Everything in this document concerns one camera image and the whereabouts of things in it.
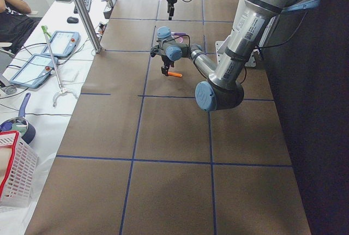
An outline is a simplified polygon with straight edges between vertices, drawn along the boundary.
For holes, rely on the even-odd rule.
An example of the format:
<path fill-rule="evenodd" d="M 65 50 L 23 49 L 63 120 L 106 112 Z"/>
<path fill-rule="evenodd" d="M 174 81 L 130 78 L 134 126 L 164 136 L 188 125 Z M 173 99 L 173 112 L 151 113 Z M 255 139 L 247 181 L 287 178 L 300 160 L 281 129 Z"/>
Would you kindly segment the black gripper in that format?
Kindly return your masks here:
<path fill-rule="evenodd" d="M 171 20 L 171 17 L 174 15 L 174 5 L 177 3 L 178 0 L 167 0 L 168 7 L 167 7 L 167 13 L 169 14 L 169 20 Z"/>
<path fill-rule="evenodd" d="M 169 68 L 170 67 L 174 67 L 174 61 L 170 60 L 167 56 L 162 56 L 161 57 L 163 63 L 164 63 L 164 66 L 161 67 L 161 73 L 165 76 L 169 76 Z"/>

